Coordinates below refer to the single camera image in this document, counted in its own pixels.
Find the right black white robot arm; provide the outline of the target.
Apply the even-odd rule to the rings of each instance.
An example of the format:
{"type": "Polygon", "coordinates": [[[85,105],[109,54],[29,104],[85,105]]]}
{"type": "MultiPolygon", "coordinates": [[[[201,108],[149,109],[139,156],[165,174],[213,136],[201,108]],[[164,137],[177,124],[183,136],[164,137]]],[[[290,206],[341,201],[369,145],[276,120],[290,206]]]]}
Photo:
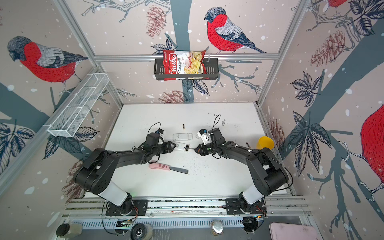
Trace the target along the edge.
{"type": "Polygon", "coordinates": [[[284,166],[276,160],[269,148],[261,150],[246,148],[233,141],[226,141],[219,128],[201,129],[198,138],[203,142],[195,148],[200,156],[236,160],[247,165],[252,177],[252,185],[239,195],[240,209],[248,213],[264,197],[269,196],[289,181],[284,166]]]}

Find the white remote grey buttons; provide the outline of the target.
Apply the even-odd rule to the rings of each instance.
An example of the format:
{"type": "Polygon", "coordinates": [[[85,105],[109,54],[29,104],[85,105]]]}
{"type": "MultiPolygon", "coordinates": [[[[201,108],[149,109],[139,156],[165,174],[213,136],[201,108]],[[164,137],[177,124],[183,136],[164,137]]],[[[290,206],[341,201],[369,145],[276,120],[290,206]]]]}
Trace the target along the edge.
{"type": "Polygon", "coordinates": [[[193,139],[192,133],[176,133],[173,134],[173,140],[176,142],[190,141],[193,139]]]}

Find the white remote green buttons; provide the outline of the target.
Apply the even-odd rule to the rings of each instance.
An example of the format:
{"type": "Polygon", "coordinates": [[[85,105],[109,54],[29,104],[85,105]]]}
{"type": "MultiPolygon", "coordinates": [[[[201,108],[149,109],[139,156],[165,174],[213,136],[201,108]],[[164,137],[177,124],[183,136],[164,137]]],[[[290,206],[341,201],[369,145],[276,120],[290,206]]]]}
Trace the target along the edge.
{"type": "Polygon", "coordinates": [[[176,143],[175,149],[178,151],[188,152],[190,149],[190,145],[184,143],[176,143]]]}

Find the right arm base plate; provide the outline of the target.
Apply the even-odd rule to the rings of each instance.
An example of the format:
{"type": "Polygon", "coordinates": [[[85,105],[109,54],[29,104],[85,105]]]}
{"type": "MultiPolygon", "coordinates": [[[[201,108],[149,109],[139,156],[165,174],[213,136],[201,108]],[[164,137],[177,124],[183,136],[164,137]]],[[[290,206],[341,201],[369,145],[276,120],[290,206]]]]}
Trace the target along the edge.
{"type": "Polygon", "coordinates": [[[256,201],[253,204],[248,204],[243,199],[225,199],[225,204],[222,206],[227,211],[228,215],[266,215],[267,205],[265,199],[256,201]]]}

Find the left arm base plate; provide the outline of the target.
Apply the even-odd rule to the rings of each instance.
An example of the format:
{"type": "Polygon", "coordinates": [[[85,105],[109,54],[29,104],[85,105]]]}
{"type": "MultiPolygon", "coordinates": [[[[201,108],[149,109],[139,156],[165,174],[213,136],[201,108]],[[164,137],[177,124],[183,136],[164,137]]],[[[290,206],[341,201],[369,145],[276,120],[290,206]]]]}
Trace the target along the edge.
{"type": "Polygon", "coordinates": [[[105,214],[107,217],[145,216],[148,203],[148,200],[131,200],[130,204],[123,203],[121,206],[116,206],[108,202],[105,214]]]}

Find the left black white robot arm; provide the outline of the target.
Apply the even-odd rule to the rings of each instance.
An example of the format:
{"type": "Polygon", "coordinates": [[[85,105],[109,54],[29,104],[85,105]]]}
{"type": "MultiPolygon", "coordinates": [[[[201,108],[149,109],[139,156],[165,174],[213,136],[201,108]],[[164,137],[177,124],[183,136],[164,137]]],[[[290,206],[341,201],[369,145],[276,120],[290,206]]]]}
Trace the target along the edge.
{"type": "Polygon", "coordinates": [[[172,153],[176,146],[173,142],[165,142],[162,135],[155,132],[147,134],[144,143],[128,151],[97,148],[75,173],[74,181],[86,192],[97,195],[123,212],[129,213],[133,208],[132,195],[112,181],[115,170],[130,165],[153,164],[153,157],[172,153]]]}

